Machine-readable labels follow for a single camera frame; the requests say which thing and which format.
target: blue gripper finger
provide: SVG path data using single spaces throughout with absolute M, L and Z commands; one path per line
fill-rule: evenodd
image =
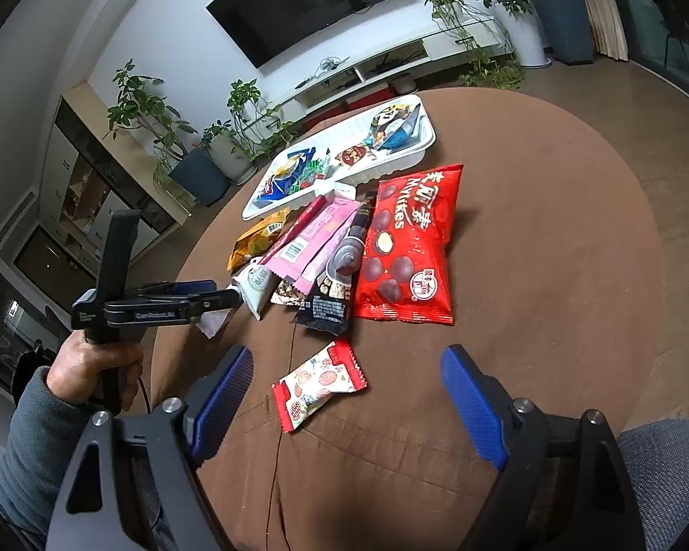
M 441 354 L 441 380 L 452 397 L 479 456 L 483 460 L 490 460 L 498 470 L 503 469 L 508 461 L 503 426 L 452 347 L 446 348 Z

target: red maltesers bag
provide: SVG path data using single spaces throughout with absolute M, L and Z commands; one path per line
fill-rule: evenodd
M 380 182 L 354 316 L 454 323 L 445 246 L 462 167 L 444 166 Z

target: person's hand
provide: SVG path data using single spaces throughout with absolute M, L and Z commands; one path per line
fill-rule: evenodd
M 90 344 L 84 331 L 74 331 L 59 350 L 46 377 L 51 393 L 74 405 L 84 404 L 97 386 L 105 369 L 126 366 L 127 380 L 121 388 L 123 410 L 129 410 L 138 393 L 138 379 L 143 373 L 143 349 L 134 342 Z

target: pink snack bar wrapper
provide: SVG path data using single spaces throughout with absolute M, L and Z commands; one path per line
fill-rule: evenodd
M 347 221 L 360 204 L 344 197 L 335 197 L 302 232 L 281 248 L 265 266 L 283 280 L 294 283 L 306 266 Z
M 334 394 L 350 394 L 367 387 L 352 348 L 337 338 L 295 371 L 273 384 L 284 433 L 297 429 Z
M 305 270 L 303 270 L 301 277 L 294 283 L 294 288 L 299 292 L 303 292 L 303 294 L 307 296 L 309 295 L 311 287 L 314 285 L 314 280 L 324 271 L 329 259 L 332 258 L 334 251 L 337 250 L 339 243 L 342 242 L 347 235 L 347 230 L 350 229 L 354 218 L 354 213 L 347 217 L 344 223 L 339 226 L 339 229 L 334 233 L 334 236 L 327 240 L 327 243 L 321 248 L 316 256 L 311 259 L 311 262 L 306 266 Z

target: brown table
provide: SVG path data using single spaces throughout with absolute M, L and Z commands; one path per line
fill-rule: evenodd
M 356 321 L 351 342 L 369 388 L 283 436 L 270 386 L 328 337 L 294 327 L 278 306 L 260 323 L 241 310 L 211 342 L 196 327 L 158 332 L 156 403 L 184 393 L 230 344 L 253 352 L 253 384 L 199 474 L 240 548 L 456 549 L 495 472 L 475 456 L 441 384 L 449 344 L 463 344 L 512 395 L 554 414 L 600 408 L 616 433 L 640 396 L 661 325 L 663 263 L 632 172 L 587 124 L 533 97 L 465 88 L 421 97 L 437 141 L 417 169 L 465 166 L 449 250 L 453 327 Z M 256 183 L 222 210 L 179 279 L 228 283 Z

